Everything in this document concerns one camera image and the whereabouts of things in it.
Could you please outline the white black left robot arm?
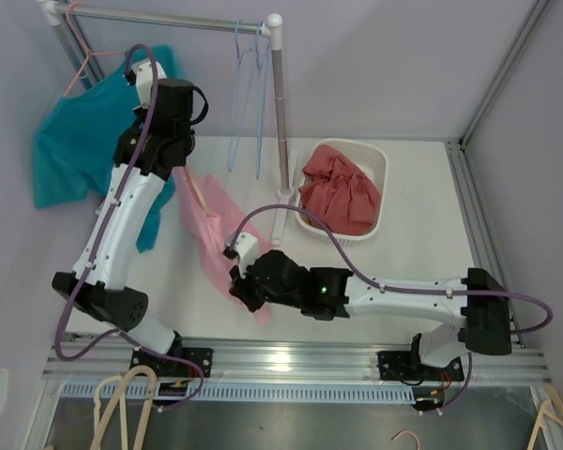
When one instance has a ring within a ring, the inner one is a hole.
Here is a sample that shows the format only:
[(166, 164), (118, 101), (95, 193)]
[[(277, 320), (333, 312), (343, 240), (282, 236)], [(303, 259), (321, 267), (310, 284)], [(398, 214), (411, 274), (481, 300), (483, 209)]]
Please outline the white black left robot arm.
[(195, 145), (192, 128), (208, 108), (193, 112), (193, 97), (203, 92), (185, 80), (162, 79), (149, 91), (148, 108), (137, 108), (117, 140), (109, 191), (82, 255), (71, 271), (53, 276), (53, 289), (67, 300), (54, 341), (61, 342), (78, 309), (124, 333), (151, 353), (159, 374), (172, 376), (183, 365), (183, 352), (174, 347), (178, 335), (149, 311), (145, 293), (128, 287), (128, 271), (149, 210), (173, 169), (186, 164)]

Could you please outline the beige wooden hanger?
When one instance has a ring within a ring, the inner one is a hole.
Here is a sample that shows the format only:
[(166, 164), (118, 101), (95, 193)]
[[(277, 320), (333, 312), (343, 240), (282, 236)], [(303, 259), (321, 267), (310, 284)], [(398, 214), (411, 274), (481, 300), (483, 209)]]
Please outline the beige wooden hanger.
[(210, 207), (205, 195), (205, 182), (204, 180), (192, 169), (186, 167), (184, 169), (190, 196), (197, 206), (205, 213), (208, 218), (213, 218), (217, 214)]

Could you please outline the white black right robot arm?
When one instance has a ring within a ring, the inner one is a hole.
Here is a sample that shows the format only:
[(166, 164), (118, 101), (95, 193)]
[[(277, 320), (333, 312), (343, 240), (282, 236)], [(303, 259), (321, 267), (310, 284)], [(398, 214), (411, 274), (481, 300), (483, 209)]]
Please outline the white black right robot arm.
[(434, 330), (412, 340), (408, 367), (422, 380), (465, 353), (511, 353), (505, 290), (481, 268), (439, 281), (365, 281), (348, 269), (306, 268), (270, 250), (248, 265), (234, 265), (229, 276), (229, 293), (250, 312), (277, 304), (319, 321), (389, 315), (437, 322)]

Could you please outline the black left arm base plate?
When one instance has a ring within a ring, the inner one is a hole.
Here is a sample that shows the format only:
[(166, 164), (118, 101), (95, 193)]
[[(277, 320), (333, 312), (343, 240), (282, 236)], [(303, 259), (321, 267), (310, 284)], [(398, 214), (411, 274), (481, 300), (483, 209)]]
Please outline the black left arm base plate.
[[(168, 352), (169, 356), (192, 362), (203, 371), (206, 378), (210, 377), (213, 350), (210, 348), (176, 347)], [(152, 368), (158, 377), (197, 378), (195, 368), (187, 364), (164, 359), (144, 351), (134, 351), (129, 361), (129, 368), (147, 366)]]

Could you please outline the coral red t shirt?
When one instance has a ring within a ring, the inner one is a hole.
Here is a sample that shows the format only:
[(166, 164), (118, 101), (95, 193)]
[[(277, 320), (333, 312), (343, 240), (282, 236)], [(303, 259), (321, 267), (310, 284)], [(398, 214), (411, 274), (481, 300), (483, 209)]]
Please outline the coral red t shirt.
[(334, 147), (315, 148), (302, 169), (301, 204), (334, 233), (360, 236), (376, 222), (381, 194), (355, 163)]

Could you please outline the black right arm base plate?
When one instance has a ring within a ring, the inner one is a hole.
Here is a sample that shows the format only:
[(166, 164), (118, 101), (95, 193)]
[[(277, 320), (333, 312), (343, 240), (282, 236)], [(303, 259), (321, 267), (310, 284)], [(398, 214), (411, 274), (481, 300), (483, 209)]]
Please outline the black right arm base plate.
[(453, 382), (464, 380), (464, 363), (461, 357), (452, 359), (444, 367), (429, 367), (416, 362), (410, 351), (380, 351), (376, 358), (382, 381), (409, 384), (440, 382), (442, 373), (448, 374)]

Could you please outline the light pink t shirt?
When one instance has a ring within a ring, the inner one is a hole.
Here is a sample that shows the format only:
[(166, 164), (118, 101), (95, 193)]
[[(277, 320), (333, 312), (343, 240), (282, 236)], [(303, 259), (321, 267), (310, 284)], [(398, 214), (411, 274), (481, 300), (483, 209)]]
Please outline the light pink t shirt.
[(205, 182), (205, 195), (210, 207), (217, 214), (207, 217), (190, 196), (184, 169), (174, 169), (175, 189), (180, 203), (180, 219), (183, 226), (195, 238), (203, 273), (211, 285), (228, 301), (244, 308), (245, 305), (230, 293), (229, 272), (234, 262), (222, 254), (226, 240), (235, 233), (245, 213), (213, 175), (201, 177)]

